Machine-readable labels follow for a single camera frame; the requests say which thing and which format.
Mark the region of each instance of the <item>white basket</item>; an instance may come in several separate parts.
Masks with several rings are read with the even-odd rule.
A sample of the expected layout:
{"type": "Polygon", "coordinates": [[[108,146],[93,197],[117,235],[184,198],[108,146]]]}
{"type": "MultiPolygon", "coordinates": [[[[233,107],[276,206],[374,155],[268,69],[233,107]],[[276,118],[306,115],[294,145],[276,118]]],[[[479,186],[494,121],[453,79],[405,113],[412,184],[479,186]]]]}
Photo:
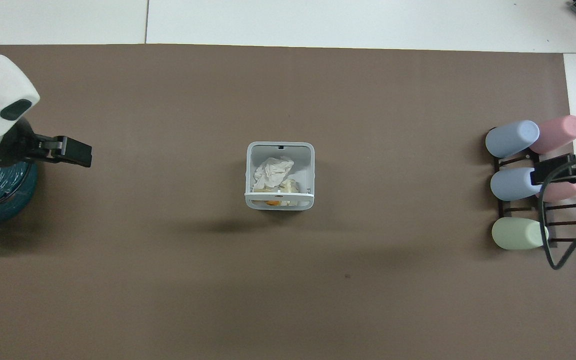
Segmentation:
{"type": "Polygon", "coordinates": [[[256,210],[308,210],[315,203],[315,148],[307,142],[255,141],[246,155],[246,204],[256,210]],[[254,192],[255,170],[268,158],[288,157],[294,165],[288,179],[295,180],[298,193],[254,192]],[[297,205],[267,205],[266,201],[291,201],[297,205]]]}

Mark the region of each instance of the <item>brown paper mat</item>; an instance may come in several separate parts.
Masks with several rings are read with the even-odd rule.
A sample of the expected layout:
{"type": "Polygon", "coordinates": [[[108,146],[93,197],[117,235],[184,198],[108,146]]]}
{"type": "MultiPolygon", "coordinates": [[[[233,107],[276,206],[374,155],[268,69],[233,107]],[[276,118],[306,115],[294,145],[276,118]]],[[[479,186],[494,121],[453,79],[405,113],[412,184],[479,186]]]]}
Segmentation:
{"type": "Polygon", "coordinates": [[[0,46],[46,164],[0,225],[0,359],[576,359],[576,253],[504,251],[487,130],[569,113],[563,57],[0,46]],[[246,148],[304,141],[315,205],[244,201],[246,148]]]}

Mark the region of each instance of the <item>crumpled paper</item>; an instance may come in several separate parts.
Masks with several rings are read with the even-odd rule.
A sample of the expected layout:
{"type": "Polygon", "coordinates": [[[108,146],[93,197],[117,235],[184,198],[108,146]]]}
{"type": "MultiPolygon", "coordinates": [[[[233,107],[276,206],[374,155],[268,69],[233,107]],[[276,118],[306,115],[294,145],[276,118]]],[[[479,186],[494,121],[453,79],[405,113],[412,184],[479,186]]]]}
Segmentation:
{"type": "Polygon", "coordinates": [[[262,162],[254,171],[253,177],[256,181],[254,189],[272,189],[278,187],[290,173],[295,162],[289,157],[282,156],[279,159],[269,157],[262,162]]]}
{"type": "MultiPolygon", "coordinates": [[[[297,182],[292,178],[286,178],[286,180],[281,182],[279,185],[279,191],[282,193],[298,193],[299,187],[297,187],[297,182]]],[[[282,207],[296,207],[299,205],[298,201],[281,201],[279,204],[282,207]]]]}

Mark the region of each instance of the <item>white table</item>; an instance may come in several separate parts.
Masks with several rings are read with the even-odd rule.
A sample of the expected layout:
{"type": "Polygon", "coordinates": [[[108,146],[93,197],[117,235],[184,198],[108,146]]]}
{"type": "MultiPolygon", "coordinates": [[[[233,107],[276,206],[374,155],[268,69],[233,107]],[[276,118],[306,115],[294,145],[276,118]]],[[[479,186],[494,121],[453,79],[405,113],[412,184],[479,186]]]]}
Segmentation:
{"type": "Polygon", "coordinates": [[[565,0],[0,1],[0,44],[137,43],[564,53],[576,115],[565,0]]]}

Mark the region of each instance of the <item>blue cup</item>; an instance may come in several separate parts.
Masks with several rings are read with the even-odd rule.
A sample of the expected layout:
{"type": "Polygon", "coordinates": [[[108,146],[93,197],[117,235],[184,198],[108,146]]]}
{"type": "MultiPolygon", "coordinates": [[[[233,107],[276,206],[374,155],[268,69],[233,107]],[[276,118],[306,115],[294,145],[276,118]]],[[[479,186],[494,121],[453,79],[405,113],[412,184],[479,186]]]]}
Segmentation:
{"type": "Polygon", "coordinates": [[[486,148],[493,157],[507,158],[533,145],[539,139],[539,126],[530,120],[508,123],[490,130],[486,148]]]}
{"type": "Polygon", "coordinates": [[[537,194],[541,185],[533,185],[530,173],[531,167],[508,168],[497,171],[490,179],[492,194],[503,201],[514,201],[537,194]]]}

